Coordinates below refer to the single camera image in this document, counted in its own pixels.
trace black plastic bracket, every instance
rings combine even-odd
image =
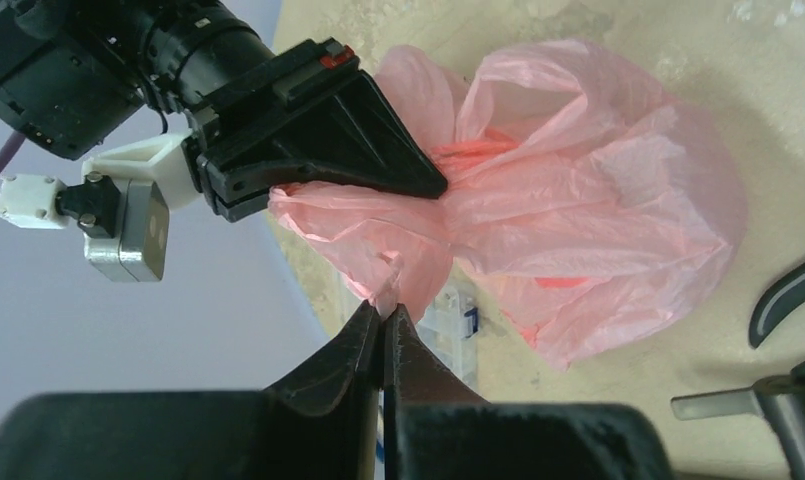
[[[68,187],[55,199],[57,211],[72,217],[90,238],[114,238],[122,193],[111,177],[97,173],[87,176],[84,183]]]
[[[325,181],[430,199],[448,186],[355,53],[334,39],[268,60],[188,117],[194,183],[231,222],[265,209],[282,184]]]

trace black handle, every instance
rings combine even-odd
[[[776,433],[793,480],[805,480],[805,380],[783,376],[754,385],[764,419]]]
[[[805,303],[805,263],[774,283],[762,295],[749,324],[749,344],[757,348],[797,307]]]

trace table surface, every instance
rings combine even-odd
[[[749,232],[717,292],[673,327],[632,345],[548,367],[481,295],[479,388],[493,401],[619,402],[655,424],[680,471],[786,478],[755,417],[679,422],[670,398],[738,388],[805,358],[805,305],[757,352],[746,327],[762,291],[805,258],[805,1],[284,0],[277,51],[334,36],[375,68],[412,44],[471,75],[518,42],[582,37],[641,65],[711,109],[747,186]],[[339,329],[334,274],[289,232],[275,234],[325,328]]]

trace metal block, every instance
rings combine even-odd
[[[163,279],[169,234],[169,208],[157,184],[118,180],[122,192],[115,238],[85,236],[84,256],[113,282],[158,282]]]

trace plastic bag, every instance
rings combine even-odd
[[[395,47],[375,79],[449,191],[288,185],[269,208],[383,313],[420,318],[457,259],[566,368],[688,314],[742,240],[744,190],[707,113],[601,47],[506,48],[469,86]]]

